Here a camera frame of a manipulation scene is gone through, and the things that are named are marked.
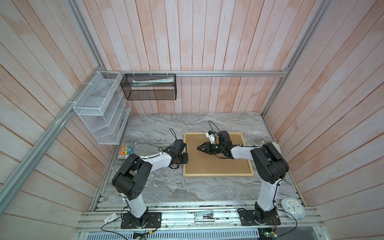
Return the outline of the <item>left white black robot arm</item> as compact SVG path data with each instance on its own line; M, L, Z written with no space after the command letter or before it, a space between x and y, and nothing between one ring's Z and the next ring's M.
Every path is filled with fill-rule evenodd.
M147 206L142 192L151 172L173 165L188 163L187 144L176 139L170 146L149 156L129 155L112 180L118 193L127 199L130 214L139 219L145 215Z

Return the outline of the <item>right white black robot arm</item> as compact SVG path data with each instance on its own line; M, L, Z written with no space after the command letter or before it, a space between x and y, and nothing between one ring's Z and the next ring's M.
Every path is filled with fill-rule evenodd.
M259 198L255 203L254 218L257 224L265 225L271 217L277 215L275 199L278 184L289 171L289 165L281 155L279 144L272 142L261 146L234 145L227 131L206 133L208 142L197 150L208 155L223 155L225 159L250 160L262 179Z

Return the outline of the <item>pack of coloured highlighters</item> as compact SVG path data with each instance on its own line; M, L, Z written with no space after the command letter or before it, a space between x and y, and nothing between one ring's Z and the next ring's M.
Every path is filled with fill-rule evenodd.
M126 160L133 153L133 147L130 144L122 144L118 160Z

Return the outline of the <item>paper inside black basket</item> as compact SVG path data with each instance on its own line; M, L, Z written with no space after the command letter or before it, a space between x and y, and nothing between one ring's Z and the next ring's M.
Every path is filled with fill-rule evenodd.
M160 78L160 79L144 79L144 80L132 80L133 87L145 87L145 86L171 86L175 82L174 77Z

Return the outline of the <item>white round clock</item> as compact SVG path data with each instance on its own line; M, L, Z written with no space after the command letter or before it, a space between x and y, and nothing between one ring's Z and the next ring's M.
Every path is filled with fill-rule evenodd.
M300 220L306 216L306 210L298 199L292 197L283 198L281 206L290 219Z

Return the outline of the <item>grey stapler on rail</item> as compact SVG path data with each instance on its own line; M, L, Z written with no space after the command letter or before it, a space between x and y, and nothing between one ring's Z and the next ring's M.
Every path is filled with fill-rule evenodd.
M216 219L214 218L213 210L205 210L194 213L194 221L195 222L214 222Z

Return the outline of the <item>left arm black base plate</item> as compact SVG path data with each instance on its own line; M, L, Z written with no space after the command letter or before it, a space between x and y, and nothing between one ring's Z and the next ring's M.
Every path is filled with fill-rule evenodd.
M123 214L121 229L143 229L145 227L158 229L161 227L162 213L144 213L140 218L136 218L131 213Z

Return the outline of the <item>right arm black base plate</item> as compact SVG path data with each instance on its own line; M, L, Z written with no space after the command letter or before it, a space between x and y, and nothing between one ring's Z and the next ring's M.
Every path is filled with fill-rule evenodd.
M237 209L237 213L242 226L281 225L277 208L273 208L272 210L265 212L258 205L256 205L254 210L239 208Z

